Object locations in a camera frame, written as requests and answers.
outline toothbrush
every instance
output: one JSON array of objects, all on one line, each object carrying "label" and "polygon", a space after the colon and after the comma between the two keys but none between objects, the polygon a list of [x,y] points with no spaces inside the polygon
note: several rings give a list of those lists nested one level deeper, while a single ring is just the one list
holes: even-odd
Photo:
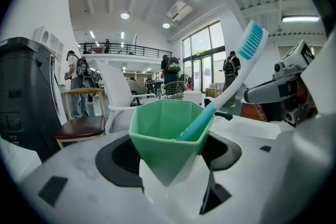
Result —
[{"label": "toothbrush", "polygon": [[245,59],[243,68],[235,81],[218,96],[213,102],[206,106],[200,115],[176,138],[177,141],[190,141],[200,130],[203,130],[215,114],[231,96],[242,86],[246,77],[251,72],[266,45],[268,31],[260,28],[254,21],[246,27],[240,39],[238,54]]}]

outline balcony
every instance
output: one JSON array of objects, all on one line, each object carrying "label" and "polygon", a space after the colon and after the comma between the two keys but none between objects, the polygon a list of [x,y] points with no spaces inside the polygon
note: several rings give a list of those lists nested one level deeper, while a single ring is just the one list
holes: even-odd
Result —
[{"label": "balcony", "polygon": [[161,63],[164,55],[171,51],[118,43],[81,43],[78,44],[82,56],[92,60],[135,61]]}]

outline backpack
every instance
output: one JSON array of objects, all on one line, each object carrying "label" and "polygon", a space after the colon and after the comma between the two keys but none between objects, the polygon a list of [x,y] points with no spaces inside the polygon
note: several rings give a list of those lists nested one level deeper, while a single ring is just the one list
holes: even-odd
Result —
[{"label": "backpack", "polygon": [[78,77],[90,77],[91,71],[88,63],[86,62],[85,57],[78,58],[77,57],[77,68],[76,68],[76,74]]},{"label": "backpack", "polygon": [[180,62],[176,57],[169,57],[167,59],[167,71],[171,73],[179,73],[181,71]]},{"label": "backpack", "polygon": [[236,66],[232,62],[232,59],[234,58],[234,56],[231,57],[230,59],[229,57],[227,57],[224,61],[223,71],[225,73],[225,76],[234,76],[236,73]]}]

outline green cup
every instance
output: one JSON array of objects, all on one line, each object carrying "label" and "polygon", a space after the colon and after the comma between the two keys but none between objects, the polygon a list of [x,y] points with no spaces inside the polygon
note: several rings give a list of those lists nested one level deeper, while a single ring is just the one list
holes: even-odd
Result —
[{"label": "green cup", "polygon": [[153,174],[165,186],[186,180],[202,153],[213,118],[192,141],[176,141],[202,112],[192,101],[159,100],[137,107],[130,138]]}]

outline black metal railing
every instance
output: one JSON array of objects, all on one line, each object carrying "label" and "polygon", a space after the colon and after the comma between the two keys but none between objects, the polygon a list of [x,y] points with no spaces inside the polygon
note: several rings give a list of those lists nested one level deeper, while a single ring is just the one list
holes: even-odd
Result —
[{"label": "black metal railing", "polygon": [[147,56],[153,58],[160,58],[164,55],[171,56],[172,52],[167,50],[159,50],[154,48],[128,45],[128,44],[118,44],[118,43],[81,43],[78,44],[80,54],[123,54],[123,55],[137,55],[137,56]]}]

